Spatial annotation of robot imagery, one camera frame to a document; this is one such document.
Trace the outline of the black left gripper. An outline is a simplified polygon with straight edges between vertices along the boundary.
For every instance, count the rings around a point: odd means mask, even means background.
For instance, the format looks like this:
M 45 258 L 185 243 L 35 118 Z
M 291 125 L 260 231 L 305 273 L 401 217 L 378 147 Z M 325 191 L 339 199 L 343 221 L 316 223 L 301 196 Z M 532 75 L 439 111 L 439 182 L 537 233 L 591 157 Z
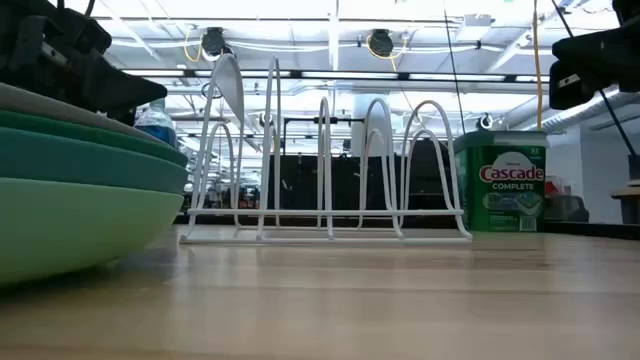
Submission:
M 167 89 L 109 64 L 94 64 L 112 39 L 85 12 L 47 0 L 0 0 L 0 82 L 74 104 L 125 125 Z

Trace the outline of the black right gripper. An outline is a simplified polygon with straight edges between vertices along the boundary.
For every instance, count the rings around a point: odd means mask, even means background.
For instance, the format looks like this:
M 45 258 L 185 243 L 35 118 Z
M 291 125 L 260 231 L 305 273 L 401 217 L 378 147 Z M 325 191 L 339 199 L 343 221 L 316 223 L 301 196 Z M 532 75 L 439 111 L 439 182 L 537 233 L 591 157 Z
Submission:
M 640 22 L 559 40 L 552 53 L 549 105 L 555 110 L 585 104 L 611 85 L 640 92 Z

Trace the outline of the dark green plate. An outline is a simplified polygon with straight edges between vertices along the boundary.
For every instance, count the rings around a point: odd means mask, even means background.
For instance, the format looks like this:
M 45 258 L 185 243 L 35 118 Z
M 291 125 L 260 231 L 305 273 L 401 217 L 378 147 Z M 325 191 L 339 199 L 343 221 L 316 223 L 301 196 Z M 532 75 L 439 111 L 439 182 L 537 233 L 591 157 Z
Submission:
M 1 110 L 0 127 L 26 130 L 130 150 L 183 167 L 188 162 L 184 154 L 165 143 L 158 144 L 135 136 L 35 115 Z

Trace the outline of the teal plate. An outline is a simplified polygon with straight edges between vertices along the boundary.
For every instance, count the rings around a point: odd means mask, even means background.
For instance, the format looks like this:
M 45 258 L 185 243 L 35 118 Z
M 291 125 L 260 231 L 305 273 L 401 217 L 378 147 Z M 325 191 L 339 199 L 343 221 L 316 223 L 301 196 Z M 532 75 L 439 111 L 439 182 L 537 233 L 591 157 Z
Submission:
M 180 194 L 187 171 L 129 150 L 0 127 L 0 177 Z

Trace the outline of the grey plate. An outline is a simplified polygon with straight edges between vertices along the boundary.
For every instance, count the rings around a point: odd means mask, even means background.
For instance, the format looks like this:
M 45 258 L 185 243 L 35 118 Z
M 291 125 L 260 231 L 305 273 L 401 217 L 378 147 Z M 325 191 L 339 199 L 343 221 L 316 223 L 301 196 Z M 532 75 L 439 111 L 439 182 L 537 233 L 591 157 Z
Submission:
M 42 116 L 63 122 L 100 128 L 144 139 L 167 147 L 161 140 L 104 115 L 0 82 L 0 110 Z

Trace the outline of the blue dish soap bottle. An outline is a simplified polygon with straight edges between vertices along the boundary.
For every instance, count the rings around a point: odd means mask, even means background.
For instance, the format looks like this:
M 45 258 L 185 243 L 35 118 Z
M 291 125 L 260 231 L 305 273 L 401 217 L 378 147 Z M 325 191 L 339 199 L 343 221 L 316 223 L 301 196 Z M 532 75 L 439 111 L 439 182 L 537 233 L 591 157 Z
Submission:
M 164 98 L 150 102 L 149 107 L 135 120 L 134 127 L 177 149 L 175 126 L 165 106 Z

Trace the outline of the wooden side table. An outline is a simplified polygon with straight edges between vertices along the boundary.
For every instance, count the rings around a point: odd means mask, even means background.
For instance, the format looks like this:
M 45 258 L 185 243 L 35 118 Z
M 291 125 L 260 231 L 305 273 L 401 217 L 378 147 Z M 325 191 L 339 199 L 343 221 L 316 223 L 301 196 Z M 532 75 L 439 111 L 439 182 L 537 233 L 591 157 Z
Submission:
M 640 179 L 630 180 L 625 187 L 612 190 L 610 196 L 620 202 L 625 225 L 640 225 Z

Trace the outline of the dark office chair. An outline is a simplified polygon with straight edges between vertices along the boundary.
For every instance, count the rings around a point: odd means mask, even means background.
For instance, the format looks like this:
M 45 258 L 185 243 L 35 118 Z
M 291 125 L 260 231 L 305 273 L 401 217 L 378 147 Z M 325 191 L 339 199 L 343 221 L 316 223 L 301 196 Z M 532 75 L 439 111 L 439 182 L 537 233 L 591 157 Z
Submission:
M 556 194 L 546 198 L 546 221 L 589 222 L 589 211 L 579 196 Z

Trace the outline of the green Cascade detergent tub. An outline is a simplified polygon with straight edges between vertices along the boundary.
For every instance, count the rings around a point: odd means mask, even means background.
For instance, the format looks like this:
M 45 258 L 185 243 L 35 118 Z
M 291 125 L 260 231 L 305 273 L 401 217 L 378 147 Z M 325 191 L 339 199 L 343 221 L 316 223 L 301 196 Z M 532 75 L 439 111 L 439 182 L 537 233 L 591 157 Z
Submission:
M 463 221 L 470 231 L 542 229 L 546 134 L 475 131 L 454 141 Z

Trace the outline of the black partition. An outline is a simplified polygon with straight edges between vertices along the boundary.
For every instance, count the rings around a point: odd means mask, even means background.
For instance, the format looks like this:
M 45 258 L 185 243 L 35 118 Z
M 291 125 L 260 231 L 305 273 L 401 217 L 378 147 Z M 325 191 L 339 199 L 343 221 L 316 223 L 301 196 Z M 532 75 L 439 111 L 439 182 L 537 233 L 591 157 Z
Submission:
M 446 207 L 432 141 L 419 140 L 407 163 L 410 169 L 408 208 L 444 209 Z M 352 210 L 359 207 L 358 157 L 332 159 L 332 207 Z M 286 155 L 281 158 L 280 206 L 284 209 L 315 209 L 317 207 L 317 158 L 315 156 Z M 368 159 L 366 208 L 382 210 L 382 163 L 379 157 Z

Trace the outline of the white column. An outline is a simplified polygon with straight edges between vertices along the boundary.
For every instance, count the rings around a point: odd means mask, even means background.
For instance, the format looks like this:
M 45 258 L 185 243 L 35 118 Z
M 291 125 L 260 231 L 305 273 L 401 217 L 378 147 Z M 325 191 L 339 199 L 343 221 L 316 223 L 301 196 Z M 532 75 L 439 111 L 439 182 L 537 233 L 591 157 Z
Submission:
M 384 141 L 373 139 L 369 149 L 370 157 L 380 157 L 387 153 L 388 139 L 392 137 L 391 116 L 385 115 L 384 107 L 388 106 L 387 98 L 383 94 L 356 94 L 353 96 L 352 119 L 364 119 L 369 105 L 377 98 L 381 101 L 372 108 L 368 129 L 377 128 L 383 133 Z M 364 123 L 353 122 L 351 125 L 351 154 L 353 157 L 362 155 L 362 146 L 365 136 Z

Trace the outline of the silver ventilation duct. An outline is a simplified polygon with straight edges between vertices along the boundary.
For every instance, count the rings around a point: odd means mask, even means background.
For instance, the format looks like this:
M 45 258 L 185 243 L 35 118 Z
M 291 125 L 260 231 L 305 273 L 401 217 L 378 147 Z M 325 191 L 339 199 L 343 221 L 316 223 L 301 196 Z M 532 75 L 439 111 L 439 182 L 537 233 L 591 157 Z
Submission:
M 609 105 L 615 109 L 617 107 L 640 102 L 640 93 L 620 93 L 618 90 L 613 90 L 606 93 L 606 100 Z M 544 119 L 541 123 L 541 129 L 545 132 L 561 130 L 608 112 L 609 110 L 605 104 L 605 100 L 600 95 L 597 95 L 586 104 L 561 111 Z

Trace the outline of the black aluminium table frame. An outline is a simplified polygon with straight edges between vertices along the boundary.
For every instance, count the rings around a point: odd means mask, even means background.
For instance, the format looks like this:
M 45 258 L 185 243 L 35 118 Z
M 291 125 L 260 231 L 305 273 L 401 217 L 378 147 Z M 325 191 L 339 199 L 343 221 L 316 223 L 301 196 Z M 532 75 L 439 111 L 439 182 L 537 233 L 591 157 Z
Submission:
M 257 225 L 257 217 L 240 216 L 241 225 Z M 189 216 L 177 215 L 174 225 L 188 224 Z M 315 227 L 316 219 L 313 217 L 283 217 L 280 220 L 281 226 Z M 233 225 L 233 216 L 198 215 L 197 225 Z M 334 218 L 334 226 L 356 227 L 357 218 Z M 390 228 L 390 219 L 365 219 L 365 228 Z M 457 229 L 453 217 L 405 217 L 403 229 Z M 640 225 L 624 224 L 600 224 L 600 223 L 580 223 L 545 221 L 542 225 L 545 233 L 580 235 L 587 237 L 601 237 L 640 241 Z

